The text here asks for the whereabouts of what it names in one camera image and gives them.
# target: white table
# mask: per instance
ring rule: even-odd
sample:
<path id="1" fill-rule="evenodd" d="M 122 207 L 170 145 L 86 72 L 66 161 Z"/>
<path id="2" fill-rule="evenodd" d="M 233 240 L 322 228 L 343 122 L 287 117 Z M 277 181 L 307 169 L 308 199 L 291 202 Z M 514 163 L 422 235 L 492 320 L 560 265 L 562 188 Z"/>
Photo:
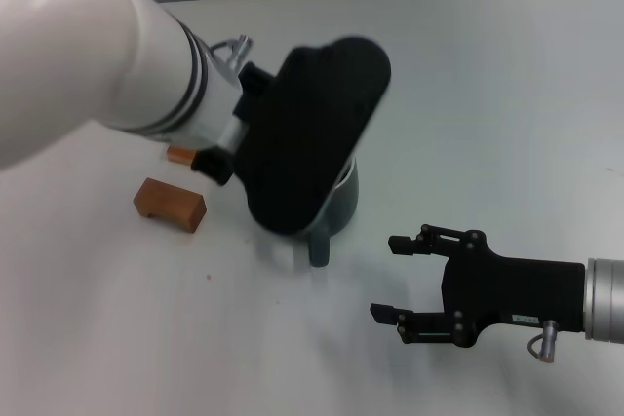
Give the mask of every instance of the white table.
<path id="1" fill-rule="evenodd" d="M 219 0 L 167 5 L 207 42 L 247 33 L 276 72 L 299 44 L 374 38 L 391 87 L 357 153 L 331 264 L 257 228 L 162 145 L 89 124 L 0 174 L 0 413 L 47 416 L 620 415 L 624 346 L 533 328 L 405 346 L 369 304 L 442 310 L 427 222 L 502 254 L 624 258 L 622 0 Z M 138 217 L 146 177 L 205 195 L 193 236 Z"/>

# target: orange wooden block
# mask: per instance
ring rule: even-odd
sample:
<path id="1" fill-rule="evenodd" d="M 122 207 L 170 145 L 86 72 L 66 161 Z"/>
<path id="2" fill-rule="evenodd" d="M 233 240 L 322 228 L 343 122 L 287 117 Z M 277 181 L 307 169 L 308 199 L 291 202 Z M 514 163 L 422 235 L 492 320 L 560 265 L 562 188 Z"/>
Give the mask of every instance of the orange wooden block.
<path id="1" fill-rule="evenodd" d="M 191 166 L 193 158 L 195 158 L 195 153 L 196 152 L 193 150 L 186 150 L 179 146 L 169 145 L 169 148 L 167 148 L 167 159 L 173 163 Z"/>
<path id="2" fill-rule="evenodd" d="M 138 214 L 171 221 L 194 233 L 206 214 L 204 197 L 159 180 L 147 178 L 135 196 Z"/>

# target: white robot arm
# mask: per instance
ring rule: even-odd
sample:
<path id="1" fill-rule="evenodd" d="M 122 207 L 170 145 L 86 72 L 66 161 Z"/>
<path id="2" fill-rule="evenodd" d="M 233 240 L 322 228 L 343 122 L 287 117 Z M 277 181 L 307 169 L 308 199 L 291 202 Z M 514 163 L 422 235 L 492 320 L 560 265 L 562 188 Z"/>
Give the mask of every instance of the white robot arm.
<path id="1" fill-rule="evenodd" d="M 0 0 L 0 168 L 84 121 L 191 148 L 235 145 L 237 72 L 153 0 Z"/>

